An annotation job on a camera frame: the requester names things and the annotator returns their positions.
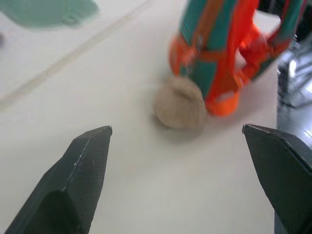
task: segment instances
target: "tan round object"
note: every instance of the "tan round object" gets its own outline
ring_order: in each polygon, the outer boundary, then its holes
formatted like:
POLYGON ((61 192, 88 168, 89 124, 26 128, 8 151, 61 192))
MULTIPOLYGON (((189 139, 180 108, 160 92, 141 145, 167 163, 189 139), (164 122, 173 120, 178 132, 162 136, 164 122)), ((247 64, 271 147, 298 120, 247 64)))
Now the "tan round object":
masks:
POLYGON ((199 87, 185 77, 174 77, 156 95, 157 118, 172 128, 192 128, 205 123, 207 110, 199 87))

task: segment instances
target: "white table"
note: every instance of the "white table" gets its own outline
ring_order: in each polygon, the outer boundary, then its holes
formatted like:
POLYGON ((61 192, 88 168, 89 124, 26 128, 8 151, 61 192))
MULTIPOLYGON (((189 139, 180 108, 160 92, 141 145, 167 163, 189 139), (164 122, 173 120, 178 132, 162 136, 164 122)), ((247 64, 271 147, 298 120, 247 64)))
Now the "white table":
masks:
MULTIPOLYGON (((235 114, 212 117, 202 131, 167 129, 153 117, 185 3, 150 1, 60 70, 1 99, 0 233, 72 139, 103 125, 114 133, 90 234, 273 233, 241 128, 275 125, 274 66, 243 91, 235 114)), ((255 20, 265 30, 276 24, 255 20)))

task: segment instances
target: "black machine part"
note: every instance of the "black machine part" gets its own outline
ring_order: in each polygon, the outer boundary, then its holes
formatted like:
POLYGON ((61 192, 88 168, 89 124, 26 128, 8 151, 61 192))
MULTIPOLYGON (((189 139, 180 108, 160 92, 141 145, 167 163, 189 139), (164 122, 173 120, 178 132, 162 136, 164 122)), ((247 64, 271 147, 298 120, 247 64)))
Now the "black machine part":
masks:
POLYGON ((103 187, 111 134, 107 126, 74 139, 5 234, 88 234, 103 187))
POLYGON ((296 136, 243 127, 261 186, 289 234, 312 233, 312 151, 296 136))

